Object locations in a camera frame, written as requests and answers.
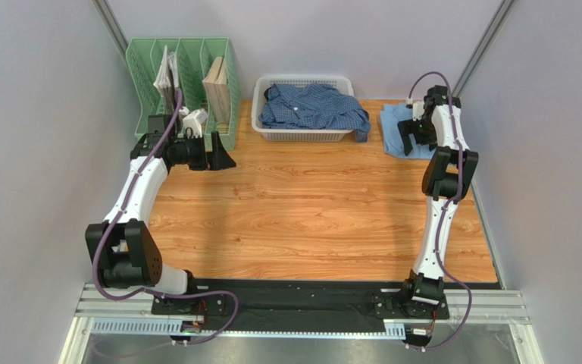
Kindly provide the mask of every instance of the white robotic arm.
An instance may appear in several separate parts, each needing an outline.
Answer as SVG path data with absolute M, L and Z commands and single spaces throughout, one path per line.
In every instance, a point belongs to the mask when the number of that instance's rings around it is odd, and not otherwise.
M 412 119 L 399 122 L 405 154 L 412 151 L 410 135 L 418 144 L 434 149 L 421 190 L 427 196 L 427 217 L 421 251 L 401 289 L 401 310 L 411 317 L 436 312 L 445 302 L 443 262 L 452 219 L 458 203 L 466 196 L 478 154 L 468 148 L 460 125 L 461 102 L 452 98 L 448 88 L 435 86 L 422 102 L 408 101 Z M 457 168 L 456 173 L 449 166 Z M 412 338 L 423 347 L 429 337 Z
M 424 102 L 420 101 L 413 105 L 413 121 L 418 121 L 423 117 L 423 104 Z M 455 113 L 455 123 L 457 124 L 457 140 L 461 143 L 464 150 L 468 150 L 468 145 L 466 144 L 464 135 L 462 133 L 462 126 L 459 123 L 462 110 L 456 106 L 453 106 L 452 112 Z M 436 131 L 436 144 L 440 147 L 446 147 L 450 148 L 451 150 L 458 151 L 459 146 L 455 141 L 454 133 L 452 131 L 452 119 L 450 118 L 448 105 L 436 106 L 432 113 L 431 120 Z M 427 197 L 427 216 L 424 238 L 419 257 L 412 267 L 412 271 L 417 274 L 423 273 L 424 277 L 430 279 L 443 278 L 443 271 L 437 261 L 435 253 L 435 242 L 437 238 L 437 225 L 439 224 L 442 208 L 446 204 L 446 201 L 447 198 L 445 197 L 440 197 L 438 199 L 435 199 L 433 196 Z M 446 246 L 448 245 L 448 236 L 450 234 L 452 219 L 455 216 L 457 207 L 458 204 L 456 203 L 451 203 L 448 205 L 446 216 L 444 217 L 445 220 L 443 221 L 443 226 L 440 231 L 439 251 L 442 263 L 446 252 Z
M 205 120 L 205 116 L 203 110 L 194 111 L 185 116 L 183 125 Z M 213 151 L 206 152 L 202 136 L 177 139 L 176 128 L 168 127 L 168 118 L 149 118 L 149 130 L 154 132 L 145 134 L 130 153 L 130 173 L 117 202 L 104 222 L 87 228 L 85 240 L 93 264 L 96 250 L 102 249 L 96 271 L 104 287 L 153 287 L 162 293 L 186 293 L 192 275 L 163 263 L 148 230 L 158 190 L 174 165 L 188 165 L 194 171 L 236 166 L 218 133 L 211 135 Z M 107 229 L 110 231 L 105 239 Z

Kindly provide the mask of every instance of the wood grain surface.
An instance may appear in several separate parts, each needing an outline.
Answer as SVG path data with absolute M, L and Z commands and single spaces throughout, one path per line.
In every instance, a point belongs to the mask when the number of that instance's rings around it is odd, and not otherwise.
M 240 109 L 237 168 L 177 166 L 159 190 L 150 232 L 163 260 L 197 277 L 402 280 L 421 248 L 428 161 L 383 152 L 372 130 L 338 143 L 267 142 Z M 452 224 L 446 267 L 463 281 L 496 281 L 472 195 Z

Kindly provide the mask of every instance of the folded blue cloth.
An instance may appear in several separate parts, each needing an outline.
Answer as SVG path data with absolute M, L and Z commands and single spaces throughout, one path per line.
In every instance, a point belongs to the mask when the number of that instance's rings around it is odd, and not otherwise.
M 358 100 L 324 83 L 302 88 L 275 83 L 260 121 L 269 129 L 353 129 L 359 142 L 368 141 L 371 129 L 369 114 Z
M 398 105 L 385 104 L 383 110 L 380 112 L 380 127 L 383 129 L 383 147 L 385 153 L 394 155 L 397 158 L 417 158 L 417 159 L 432 159 L 434 150 L 430 150 L 429 146 L 422 146 L 416 143 L 415 136 L 410 134 L 412 141 L 412 152 L 405 155 L 403 151 L 403 140 L 399 127 L 399 121 L 412 119 L 412 109 L 402 102 Z

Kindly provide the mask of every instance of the blue checkered shirt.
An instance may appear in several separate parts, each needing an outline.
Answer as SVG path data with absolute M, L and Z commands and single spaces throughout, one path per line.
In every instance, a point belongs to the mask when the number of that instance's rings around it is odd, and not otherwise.
M 353 129 L 359 142 L 368 141 L 371 129 L 369 114 L 353 96 L 323 83 L 304 88 L 275 83 L 260 120 L 269 129 Z

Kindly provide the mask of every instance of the white wall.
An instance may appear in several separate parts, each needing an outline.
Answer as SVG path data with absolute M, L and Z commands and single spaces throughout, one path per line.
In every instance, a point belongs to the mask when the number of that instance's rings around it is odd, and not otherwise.
M 546 362 L 582 362 L 582 0 L 517 2 L 462 104 L 506 283 Z
M 342 74 L 360 98 L 405 98 L 442 71 L 456 82 L 499 0 L 109 0 L 127 40 L 229 36 L 242 97 L 265 74 Z M 427 84 L 417 89 L 423 96 Z
M 139 106 L 88 1 L 0 2 L 0 362 L 58 361 Z

